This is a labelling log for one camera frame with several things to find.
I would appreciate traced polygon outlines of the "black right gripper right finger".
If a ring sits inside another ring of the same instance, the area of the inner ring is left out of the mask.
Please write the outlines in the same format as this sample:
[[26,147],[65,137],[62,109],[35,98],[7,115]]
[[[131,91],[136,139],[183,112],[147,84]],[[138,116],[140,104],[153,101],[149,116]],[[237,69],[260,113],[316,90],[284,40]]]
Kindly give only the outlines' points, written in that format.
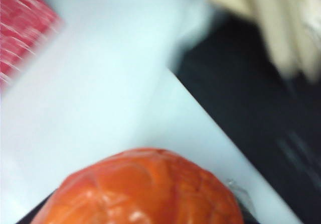
[[243,220],[245,224],[254,224],[254,217],[253,215],[249,212],[249,210],[245,207],[244,204],[241,203],[239,199],[237,199],[237,203],[240,207],[240,210],[242,212]]

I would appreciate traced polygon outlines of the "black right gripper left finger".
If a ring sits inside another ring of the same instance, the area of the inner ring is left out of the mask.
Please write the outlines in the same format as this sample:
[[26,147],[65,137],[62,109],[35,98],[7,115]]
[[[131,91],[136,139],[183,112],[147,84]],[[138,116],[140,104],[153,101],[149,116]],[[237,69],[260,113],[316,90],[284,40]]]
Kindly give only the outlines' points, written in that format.
[[45,199],[43,199],[36,207],[29,211],[23,218],[21,218],[16,224],[30,224],[34,217],[38,214],[41,208],[45,205],[47,200],[55,193],[55,190],[50,193]]

